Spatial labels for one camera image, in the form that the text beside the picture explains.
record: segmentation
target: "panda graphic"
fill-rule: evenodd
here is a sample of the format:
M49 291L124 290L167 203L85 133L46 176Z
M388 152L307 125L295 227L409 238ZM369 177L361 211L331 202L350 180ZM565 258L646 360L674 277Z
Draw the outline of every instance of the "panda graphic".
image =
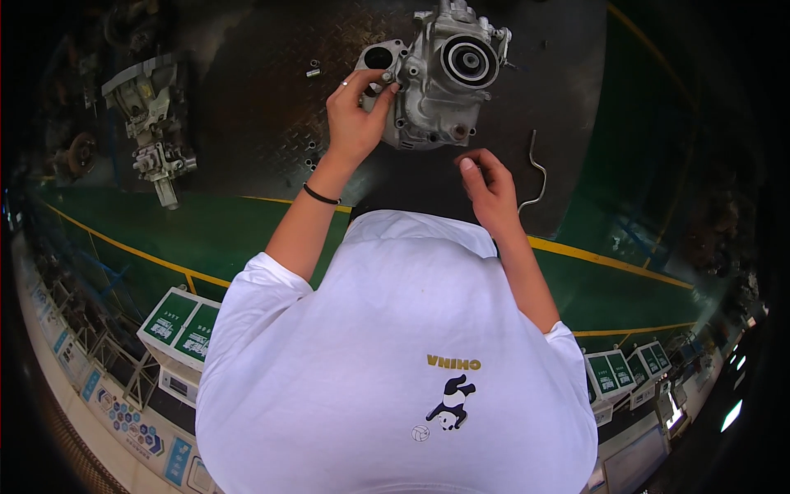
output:
M474 384L459 387L465 382L466 374L461 374L460 377L454 377L447 381L442 402L434 408L433 412L425 417L425 420L430 422L434 417L438 416L442 429L446 431L452 431L454 428L458 429L461 423L466 420L466 412L464 411L466 397L475 392Z

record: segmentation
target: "green floor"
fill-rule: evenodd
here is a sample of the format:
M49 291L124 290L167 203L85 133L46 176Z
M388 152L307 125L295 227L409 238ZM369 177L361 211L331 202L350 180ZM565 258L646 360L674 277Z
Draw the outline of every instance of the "green floor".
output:
M623 6L620 3L618 6L626 15L634 21L641 19L633 9L627 9L633 2L622 2ZM649 26L649 20L645 20L645 25ZM654 33L641 27L666 54L685 86L698 87L691 75L693 70L689 69L690 62L682 55L672 56L679 49L669 41L660 45L662 39L657 28L653 28ZM686 170L684 160L677 160L651 176L649 167L645 166L649 158L645 150L649 149L657 115L666 108L688 112L691 107L650 49L611 14L607 43L595 130L579 184L555 242L641 268L645 254L615 225L611 216L629 214L638 201L642 185L648 183L636 228L638 233L649 243L656 240L665 224L682 224L683 209L673 208L673 203L679 183L683 184L682 194L688 194L688 188L693 186L685 176L693 176L694 162L690 162L691 170ZM116 189L56 189L51 183L39 188L39 196L67 216L42 206L42 218L54 229L64 232L80 249L113 270L128 266L124 277L126 287L143 316L170 286L187 283L178 266L227 284L247 259L263 250L288 207L249 198L186 194L180 209L168 211L159 206L154 194L127 194ZM342 240L347 223L346 213L335 213L312 281L314 287L318 286L334 249ZM108 243L101 236L125 247ZM658 251L666 247L670 246L664 241ZM176 270L129 250L141 251L164 261L165 265L177 265ZM674 331L686 328L650 328L704 322L727 288L727 282L718 279L685 288L568 255L548 251L537 251L536 255L563 320L574 332L600 332L595 336L577 336L580 345L588 351L611 349L623 341L628 330L645 332L628 336L627 345L653 338L663 341ZM89 262L77 262L77 268L97 288L107 284L100 269ZM197 276L192 276L192 282L198 295L222 299L225 288L221 283ZM127 314L134 312L123 294L111 296L110 302Z

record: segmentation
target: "green sign board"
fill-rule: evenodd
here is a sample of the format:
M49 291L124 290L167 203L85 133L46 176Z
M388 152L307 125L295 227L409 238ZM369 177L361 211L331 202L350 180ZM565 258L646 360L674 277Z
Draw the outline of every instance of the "green sign board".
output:
M209 339L219 311L217 307L202 304L190 323L186 325L179 342L175 344L175 349L205 362L205 354L209 351Z
M149 318L149 323L145 325L143 331L165 345L170 345L196 305L198 305L197 301L171 292L156 309L156 313Z
M589 363L601 393L608 393L618 388L617 381L609 367L609 360L605 356L592 356L589 358Z
M658 364L661 366L661 368L663 369L669 367L669 359L667 358L667 354L664 353L664 349L661 348L661 343L656 343L650 348L656 355L656 359L658 360Z
M634 382L630 372L628 372L628 365L625 359L623 359L623 355L620 353L612 353L607 356L607 358L609 359L609 364L611 364L611 369L615 372L615 377L620 387L626 387Z
M639 360L639 355L635 353L628 359L628 367L631 369L631 374L634 375L634 381L637 387L641 386L642 383L647 380L648 374L645 370L645 366L642 365L641 360Z
M661 370L661 366L658 364L658 360L656 356L653 354L653 351L650 347L641 350L642 356L645 358L645 362L647 362L648 371L650 374L658 374L658 371Z

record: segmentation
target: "white t-shirt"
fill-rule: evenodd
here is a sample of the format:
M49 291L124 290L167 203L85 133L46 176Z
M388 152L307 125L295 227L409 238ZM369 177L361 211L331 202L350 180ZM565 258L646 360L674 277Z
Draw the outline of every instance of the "white t-shirt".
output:
M392 210L352 223L316 291L247 263L195 428L229 494L577 494L597 452L574 336L518 310L485 229Z

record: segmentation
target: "finger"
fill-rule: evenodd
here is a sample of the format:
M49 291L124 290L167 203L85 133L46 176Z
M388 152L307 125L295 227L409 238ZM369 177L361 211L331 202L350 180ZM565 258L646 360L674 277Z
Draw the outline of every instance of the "finger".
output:
M358 72L359 72L358 70L355 70L355 71L351 72L351 73L348 75L348 77L346 77L346 78L343 80L343 82L345 82L345 83L347 83L347 84L348 84L348 82L349 82L351 79L353 79L354 77L356 77L356 74L357 74ZM336 97L337 97L337 95L339 95L341 92L343 92L343 90L344 90L344 89L346 89L346 88L348 87L347 85L343 85L343 82L341 82L339 85L337 85L337 89L335 89L335 92L333 92L332 94L330 94L330 95L329 95L329 98L327 98L327 101L329 101L329 99L334 99L334 98L336 98Z
M467 151L454 160L455 164L459 164L464 158L472 158L479 163L486 177L489 178L491 182L507 179L507 177L510 176L510 170L508 170L499 158L494 156L488 149L472 149L471 151Z
M389 107L392 106L393 100L395 99L395 93L397 92L398 88L400 88L400 86L397 82L394 82L382 89L382 91L378 94L376 103L373 105L373 110L371 110L372 118L378 120L383 120L386 118L387 113L389 113Z
M461 170L461 177L464 179L464 185L470 198L474 201L483 194L490 194L486 187L486 182L483 180L483 175L472 158L464 158L458 163Z
M386 70L378 69L355 70L350 77L346 77L348 85L337 95L337 101L341 104L353 105L356 107L357 101L359 101L359 95L362 94L362 91L364 91L371 82L376 82L381 79L382 74L385 72Z

